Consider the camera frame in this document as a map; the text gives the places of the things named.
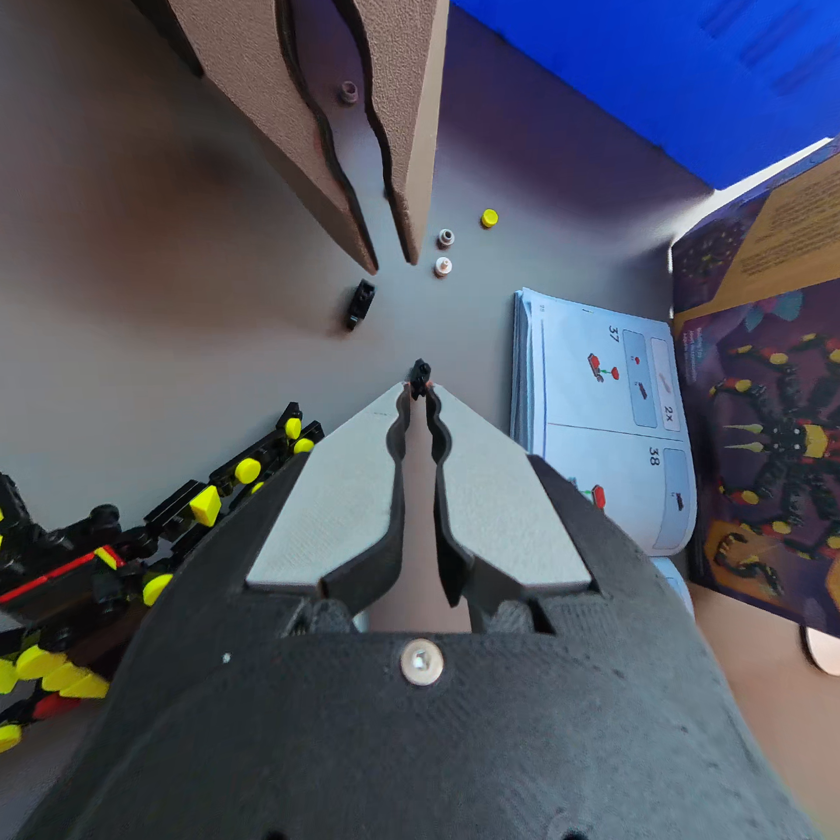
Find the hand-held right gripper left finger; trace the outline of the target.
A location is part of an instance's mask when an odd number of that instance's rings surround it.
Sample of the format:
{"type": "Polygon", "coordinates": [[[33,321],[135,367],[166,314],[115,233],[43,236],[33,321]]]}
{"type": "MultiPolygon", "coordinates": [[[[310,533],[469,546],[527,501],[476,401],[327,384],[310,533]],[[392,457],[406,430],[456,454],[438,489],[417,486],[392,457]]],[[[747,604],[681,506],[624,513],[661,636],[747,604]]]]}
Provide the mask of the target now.
{"type": "Polygon", "coordinates": [[[403,459],[410,424],[398,382],[270,479],[253,514],[245,591],[368,608],[402,568],[403,459]]]}

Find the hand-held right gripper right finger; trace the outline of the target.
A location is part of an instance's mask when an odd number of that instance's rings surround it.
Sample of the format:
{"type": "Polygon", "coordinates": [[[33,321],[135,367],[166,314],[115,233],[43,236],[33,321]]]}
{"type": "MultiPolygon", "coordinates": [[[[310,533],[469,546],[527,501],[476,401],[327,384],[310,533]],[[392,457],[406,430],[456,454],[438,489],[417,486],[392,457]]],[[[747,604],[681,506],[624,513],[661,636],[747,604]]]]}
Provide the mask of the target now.
{"type": "Polygon", "coordinates": [[[441,385],[426,392],[437,566],[473,632],[504,602],[577,595],[592,576],[527,451],[441,385]]]}

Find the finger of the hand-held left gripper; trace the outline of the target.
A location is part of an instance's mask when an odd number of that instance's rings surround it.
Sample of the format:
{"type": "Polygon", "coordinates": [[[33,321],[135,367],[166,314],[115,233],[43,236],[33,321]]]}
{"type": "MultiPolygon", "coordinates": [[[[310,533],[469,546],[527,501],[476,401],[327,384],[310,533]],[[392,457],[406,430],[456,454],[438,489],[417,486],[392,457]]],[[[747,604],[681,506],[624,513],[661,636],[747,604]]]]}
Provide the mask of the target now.
{"type": "Polygon", "coordinates": [[[448,1],[335,1],[360,56],[364,112],[407,263],[420,260],[431,205],[448,1]]]}
{"type": "Polygon", "coordinates": [[[248,120],[268,160],[333,241],[379,266],[329,120],[302,75],[288,2],[134,2],[193,75],[248,120]]]}

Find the lego instruction booklet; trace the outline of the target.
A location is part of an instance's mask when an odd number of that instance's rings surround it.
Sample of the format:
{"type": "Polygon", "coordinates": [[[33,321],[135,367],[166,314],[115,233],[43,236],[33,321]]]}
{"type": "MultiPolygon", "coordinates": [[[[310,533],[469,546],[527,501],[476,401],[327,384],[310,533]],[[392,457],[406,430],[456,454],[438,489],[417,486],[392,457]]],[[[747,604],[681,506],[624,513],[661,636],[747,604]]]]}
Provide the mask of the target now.
{"type": "Polygon", "coordinates": [[[671,560],[697,523],[697,480],[665,322],[516,291],[510,436],[624,530],[694,613],[671,560]]]}

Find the lego spider model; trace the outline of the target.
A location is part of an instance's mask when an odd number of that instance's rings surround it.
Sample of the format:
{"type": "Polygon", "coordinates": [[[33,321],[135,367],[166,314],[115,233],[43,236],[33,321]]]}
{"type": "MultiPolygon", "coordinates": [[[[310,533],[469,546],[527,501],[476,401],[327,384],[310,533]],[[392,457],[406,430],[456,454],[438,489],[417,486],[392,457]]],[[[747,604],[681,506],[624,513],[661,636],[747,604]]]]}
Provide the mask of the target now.
{"type": "Polygon", "coordinates": [[[85,701],[102,700],[144,618],[188,557],[294,455],[324,438],[290,402],[269,433],[190,479],[123,528],[110,503],[53,530],[37,524],[1,476],[1,691],[27,686],[2,709],[1,751],[25,730],[85,701]]]}

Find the lego set cardboard box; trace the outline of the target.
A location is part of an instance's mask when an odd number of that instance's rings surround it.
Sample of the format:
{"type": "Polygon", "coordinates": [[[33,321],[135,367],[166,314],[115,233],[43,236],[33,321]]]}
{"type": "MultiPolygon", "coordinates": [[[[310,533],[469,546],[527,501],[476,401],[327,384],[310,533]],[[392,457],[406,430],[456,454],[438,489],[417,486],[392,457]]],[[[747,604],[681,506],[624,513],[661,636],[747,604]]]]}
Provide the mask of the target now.
{"type": "Polygon", "coordinates": [[[838,637],[839,142],[671,249],[690,579],[838,637]]]}

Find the blue plastic bin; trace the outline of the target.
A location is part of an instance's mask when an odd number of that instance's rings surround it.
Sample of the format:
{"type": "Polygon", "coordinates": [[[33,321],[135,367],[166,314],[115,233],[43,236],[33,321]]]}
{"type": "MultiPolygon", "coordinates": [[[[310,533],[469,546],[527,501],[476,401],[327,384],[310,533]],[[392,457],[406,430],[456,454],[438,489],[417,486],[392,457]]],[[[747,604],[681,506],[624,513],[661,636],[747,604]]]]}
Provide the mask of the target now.
{"type": "Polygon", "coordinates": [[[463,1],[716,190],[838,134],[838,1],[463,1]]]}

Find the pale stand base plate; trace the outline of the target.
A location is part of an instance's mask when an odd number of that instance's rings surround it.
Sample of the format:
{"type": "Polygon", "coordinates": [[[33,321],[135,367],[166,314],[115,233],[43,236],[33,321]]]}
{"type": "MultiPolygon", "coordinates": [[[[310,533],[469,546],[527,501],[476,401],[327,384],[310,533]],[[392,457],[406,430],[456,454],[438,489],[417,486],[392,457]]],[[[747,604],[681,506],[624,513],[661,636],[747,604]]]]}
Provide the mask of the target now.
{"type": "Polygon", "coordinates": [[[806,661],[814,669],[839,678],[839,639],[809,626],[799,626],[800,646],[806,661]]]}

